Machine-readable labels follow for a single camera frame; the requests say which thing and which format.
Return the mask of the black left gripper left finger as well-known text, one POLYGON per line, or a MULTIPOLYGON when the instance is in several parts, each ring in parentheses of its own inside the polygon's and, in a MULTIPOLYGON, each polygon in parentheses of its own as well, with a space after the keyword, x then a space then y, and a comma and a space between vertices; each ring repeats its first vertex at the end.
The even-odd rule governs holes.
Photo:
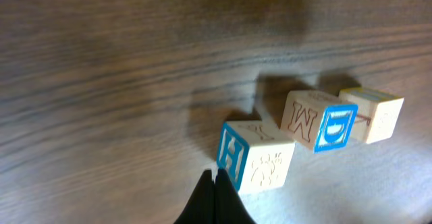
POLYGON ((175 224, 213 224, 215 184, 212 171, 204 170, 175 224))

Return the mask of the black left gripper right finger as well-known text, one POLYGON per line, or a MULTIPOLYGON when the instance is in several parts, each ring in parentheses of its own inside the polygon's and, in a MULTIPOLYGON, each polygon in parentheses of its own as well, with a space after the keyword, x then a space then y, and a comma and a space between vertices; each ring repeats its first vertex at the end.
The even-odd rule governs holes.
POLYGON ((215 222, 217 224, 255 224, 232 185, 225 169, 215 178, 215 222))

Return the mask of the yellow number 1 block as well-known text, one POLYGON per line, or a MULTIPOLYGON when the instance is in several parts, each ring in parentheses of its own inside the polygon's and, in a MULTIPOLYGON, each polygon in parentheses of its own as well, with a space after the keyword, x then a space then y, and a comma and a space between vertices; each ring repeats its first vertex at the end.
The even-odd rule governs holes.
POLYGON ((404 97, 365 87, 342 89, 339 97, 358 105, 351 138, 372 144, 392 137, 404 97))

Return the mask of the blue letter D block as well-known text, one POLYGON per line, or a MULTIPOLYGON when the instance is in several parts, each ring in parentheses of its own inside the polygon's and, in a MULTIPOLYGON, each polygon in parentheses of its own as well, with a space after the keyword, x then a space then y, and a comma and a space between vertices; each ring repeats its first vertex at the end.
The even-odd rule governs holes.
POLYGON ((314 153, 343 148, 358 105, 319 90, 288 93, 280 130, 314 153))

